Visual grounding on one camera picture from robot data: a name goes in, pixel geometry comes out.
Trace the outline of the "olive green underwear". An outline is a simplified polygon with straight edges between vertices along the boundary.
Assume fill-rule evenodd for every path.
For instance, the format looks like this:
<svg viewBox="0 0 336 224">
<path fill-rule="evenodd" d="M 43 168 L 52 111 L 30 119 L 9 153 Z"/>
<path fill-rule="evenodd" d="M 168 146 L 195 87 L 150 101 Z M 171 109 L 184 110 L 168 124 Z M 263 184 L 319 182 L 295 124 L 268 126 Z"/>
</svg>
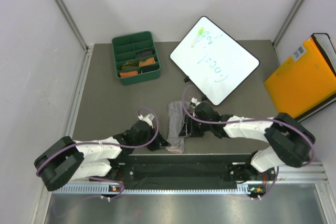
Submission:
<svg viewBox="0 0 336 224">
<path fill-rule="evenodd" d="M 121 64 L 119 69 L 120 70 L 133 69 L 133 68 L 136 68 L 137 66 L 138 66 L 138 64 L 137 64 L 136 60 L 129 60 L 129 61 L 126 61 L 123 64 Z"/>
</svg>

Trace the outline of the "green compartment tray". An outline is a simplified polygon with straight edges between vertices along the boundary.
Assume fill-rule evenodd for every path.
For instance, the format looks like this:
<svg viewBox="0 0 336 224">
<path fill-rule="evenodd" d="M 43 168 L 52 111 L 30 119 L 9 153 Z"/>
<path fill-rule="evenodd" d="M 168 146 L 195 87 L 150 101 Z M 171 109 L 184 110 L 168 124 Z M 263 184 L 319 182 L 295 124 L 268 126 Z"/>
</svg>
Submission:
<svg viewBox="0 0 336 224">
<path fill-rule="evenodd" d="M 150 31 L 141 31 L 138 33 L 123 35 L 119 37 L 114 37 L 112 39 L 112 49 L 113 49 L 113 58 L 115 63 L 115 72 L 122 85 L 127 86 L 131 84 L 136 84 L 140 82 L 154 80 L 160 77 L 161 75 L 161 63 L 158 56 L 157 49 L 154 44 L 153 36 Z M 136 58 L 136 53 L 144 49 L 151 48 L 153 50 L 152 56 L 147 56 L 143 58 Z M 150 57 L 155 58 L 155 65 L 159 65 L 159 70 L 141 73 L 141 67 L 139 67 L 139 61 L 146 60 Z M 126 61 L 136 60 L 138 66 L 133 69 L 120 70 L 119 67 Z M 119 73 L 137 70 L 138 75 L 131 76 L 128 78 L 120 78 Z"/>
</svg>

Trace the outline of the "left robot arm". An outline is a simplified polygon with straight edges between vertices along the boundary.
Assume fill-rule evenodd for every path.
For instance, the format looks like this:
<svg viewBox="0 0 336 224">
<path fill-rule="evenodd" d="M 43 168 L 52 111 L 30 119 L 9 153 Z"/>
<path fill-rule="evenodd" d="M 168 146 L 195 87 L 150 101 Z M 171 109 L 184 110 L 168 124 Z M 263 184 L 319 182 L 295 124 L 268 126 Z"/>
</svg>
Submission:
<svg viewBox="0 0 336 224">
<path fill-rule="evenodd" d="M 139 120 L 130 129 L 104 140 L 81 142 L 64 136 L 42 153 L 34 166 L 47 190 L 55 191 L 72 180 L 88 177 L 114 180 L 119 174 L 117 159 L 136 148 L 157 151 L 168 145 L 149 120 Z"/>
</svg>

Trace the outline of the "grey striped underwear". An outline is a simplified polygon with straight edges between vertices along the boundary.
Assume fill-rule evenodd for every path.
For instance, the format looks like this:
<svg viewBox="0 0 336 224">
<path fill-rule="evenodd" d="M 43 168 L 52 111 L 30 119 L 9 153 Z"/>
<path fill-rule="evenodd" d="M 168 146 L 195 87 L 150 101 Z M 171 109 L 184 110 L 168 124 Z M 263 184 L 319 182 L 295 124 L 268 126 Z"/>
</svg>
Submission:
<svg viewBox="0 0 336 224">
<path fill-rule="evenodd" d="M 182 101 L 173 101 L 168 104 L 169 131 L 167 142 L 169 147 L 167 151 L 171 153 L 182 154 L 184 152 L 184 137 L 179 134 L 184 125 L 185 113 L 182 108 Z"/>
</svg>

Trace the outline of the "black dotted underwear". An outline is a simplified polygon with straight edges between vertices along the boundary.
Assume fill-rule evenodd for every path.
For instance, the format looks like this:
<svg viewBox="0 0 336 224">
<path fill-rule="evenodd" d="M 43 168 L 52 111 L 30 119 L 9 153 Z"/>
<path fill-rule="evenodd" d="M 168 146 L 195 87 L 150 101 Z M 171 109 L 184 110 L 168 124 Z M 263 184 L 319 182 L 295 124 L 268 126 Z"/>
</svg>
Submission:
<svg viewBox="0 0 336 224">
<path fill-rule="evenodd" d="M 136 58 L 143 58 L 143 57 L 147 57 L 147 56 L 152 56 L 153 50 L 151 48 L 148 49 L 144 49 L 142 51 L 139 51 L 136 53 Z"/>
</svg>

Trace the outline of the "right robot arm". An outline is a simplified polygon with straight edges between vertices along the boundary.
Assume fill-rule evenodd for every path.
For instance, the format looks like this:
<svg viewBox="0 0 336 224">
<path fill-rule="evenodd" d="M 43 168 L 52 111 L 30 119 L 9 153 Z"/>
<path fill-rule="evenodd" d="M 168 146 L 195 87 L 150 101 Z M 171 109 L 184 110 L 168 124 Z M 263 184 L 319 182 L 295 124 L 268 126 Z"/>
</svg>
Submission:
<svg viewBox="0 0 336 224">
<path fill-rule="evenodd" d="M 180 136 L 201 137 L 212 132 L 217 138 L 246 138 L 267 142 L 269 147 L 251 154 L 245 174 L 258 179 L 270 168 L 287 165 L 299 168 L 310 161 L 316 138 L 287 113 L 262 120 L 220 115 L 205 102 L 192 102 L 192 114 L 184 119 Z"/>
</svg>

